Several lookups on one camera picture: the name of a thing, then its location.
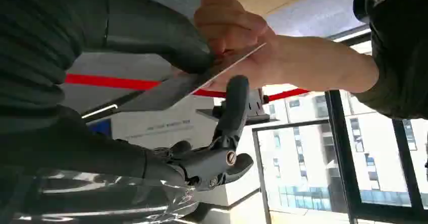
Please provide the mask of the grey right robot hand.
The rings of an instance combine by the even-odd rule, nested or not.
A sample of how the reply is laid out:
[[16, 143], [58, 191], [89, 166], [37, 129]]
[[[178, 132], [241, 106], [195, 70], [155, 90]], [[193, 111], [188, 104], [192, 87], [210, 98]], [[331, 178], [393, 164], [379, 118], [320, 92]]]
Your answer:
[[237, 148], [246, 110], [219, 121], [213, 143], [190, 150], [181, 141], [152, 151], [92, 132], [62, 105], [60, 85], [84, 51], [158, 54], [200, 75], [212, 67], [206, 41], [182, 14], [152, 0], [1, 0], [1, 165], [46, 167], [176, 183], [199, 190], [241, 178], [248, 154]]

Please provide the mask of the person's hand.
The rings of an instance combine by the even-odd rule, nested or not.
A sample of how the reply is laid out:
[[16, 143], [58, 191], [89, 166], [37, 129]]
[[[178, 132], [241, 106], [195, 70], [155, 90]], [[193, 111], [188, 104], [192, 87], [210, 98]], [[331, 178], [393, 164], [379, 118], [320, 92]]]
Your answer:
[[235, 75], [246, 76], [252, 88], [281, 82], [277, 65], [278, 38], [263, 17], [245, 10], [237, 0], [201, 0], [194, 14], [194, 23], [218, 55], [265, 44], [215, 78], [207, 89], [223, 91]]

